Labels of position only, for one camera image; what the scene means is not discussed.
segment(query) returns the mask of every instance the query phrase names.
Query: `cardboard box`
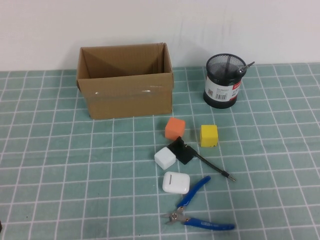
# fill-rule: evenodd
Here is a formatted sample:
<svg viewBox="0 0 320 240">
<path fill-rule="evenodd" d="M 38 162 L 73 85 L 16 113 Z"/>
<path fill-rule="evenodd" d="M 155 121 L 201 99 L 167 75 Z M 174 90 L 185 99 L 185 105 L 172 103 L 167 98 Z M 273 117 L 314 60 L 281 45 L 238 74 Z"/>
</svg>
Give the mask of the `cardboard box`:
<svg viewBox="0 0 320 240">
<path fill-rule="evenodd" d="M 76 83 L 92 119 L 172 112 L 167 44 L 82 47 Z"/>
</svg>

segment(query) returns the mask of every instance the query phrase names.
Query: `yellow foam block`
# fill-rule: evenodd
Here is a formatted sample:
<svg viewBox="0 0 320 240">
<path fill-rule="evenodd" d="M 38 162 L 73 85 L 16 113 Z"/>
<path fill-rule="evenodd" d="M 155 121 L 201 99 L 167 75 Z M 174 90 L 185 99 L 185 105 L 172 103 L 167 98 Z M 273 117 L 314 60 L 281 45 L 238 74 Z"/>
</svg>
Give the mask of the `yellow foam block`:
<svg viewBox="0 0 320 240">
<path fill-rule="evenodd" d="M 213 147 L 218 144 L 217 125 L 201 125 L 200 131 L 201 147 Z"/>
</svg>

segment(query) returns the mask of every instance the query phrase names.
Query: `pliers jaw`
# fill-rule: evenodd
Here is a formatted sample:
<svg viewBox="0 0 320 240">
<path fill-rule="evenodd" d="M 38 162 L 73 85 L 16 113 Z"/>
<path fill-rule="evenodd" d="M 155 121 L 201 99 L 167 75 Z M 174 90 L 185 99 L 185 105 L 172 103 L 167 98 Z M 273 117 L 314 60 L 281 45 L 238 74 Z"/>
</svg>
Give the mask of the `pliers jaw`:
<svg viewBox="0 0 320 240">
<path fill-rule="evenodd" d="M 165 224 L 171 225 L 174 224 L 176 222 L 181 222 L 182 224 L 184 224 L 185 222 L 187 222 L 190 217 L 186 217 L 183 215 L 183 211 L 184 211 L 184 207 L 178 207 L 178 209 L 172 213 L 167 213 L 162 215 L 162 218 L 169 218 L 169 221 L 166 222 Z"/>
</svg>

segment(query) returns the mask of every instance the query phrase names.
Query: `orange foam block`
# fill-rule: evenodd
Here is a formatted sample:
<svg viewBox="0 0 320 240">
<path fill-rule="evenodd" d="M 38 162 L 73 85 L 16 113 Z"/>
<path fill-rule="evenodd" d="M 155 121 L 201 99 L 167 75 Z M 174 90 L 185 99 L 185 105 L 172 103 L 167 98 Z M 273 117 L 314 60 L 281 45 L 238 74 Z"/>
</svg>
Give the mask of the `orange foam block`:
<svg viewBox="0 0 320 240">
<path fill-rule="evenodd" d="M 168 123 L 165 126 L 164 136 L 166 139 L 174 141 L 178 137 L 182 137 L 184 135 L 185 127 L 185 121 L 178 118 L 170 117 Z"/>
</svg>

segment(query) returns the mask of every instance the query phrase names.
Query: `blue pliers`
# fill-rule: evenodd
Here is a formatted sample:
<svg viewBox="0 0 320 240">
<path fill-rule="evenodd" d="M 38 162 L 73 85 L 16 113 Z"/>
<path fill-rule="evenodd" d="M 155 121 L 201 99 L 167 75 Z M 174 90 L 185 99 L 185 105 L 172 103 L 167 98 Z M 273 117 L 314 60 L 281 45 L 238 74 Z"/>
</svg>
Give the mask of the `blue pliers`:
<svg viewBox="0 0 320 240">
<path fill-rule="evenodd" d="M 226 230 L 232 230 L 235 228 L 234 224 L 213 223 L 213 222 L 203 221 L 197 218 L 187 217 L 183 215 L 183 211 L 185 210 L 185 207 L 190 203 L 191 199 L 194 197 L 197 191 L 201 189 L 203 185 L 209 182 L 210 179 L 211 179 L 210 176 L 206 176 L 202 178 L 200 181 L 198 181 L 196 185 L 184 196 L 181 202 L 177 204 L 176 211 L 174 211 L 173 213 L 168 213 L 161 216 L 163 218 L 170 219 L 170 221 L 167 222 L 166 224 L 171 225 L 179 221 L 186 226 L 193 226 L 197 228 L 209 229 L 209 230 L 215 230 L 215 231 L 226 231 Z"/>
</svg>

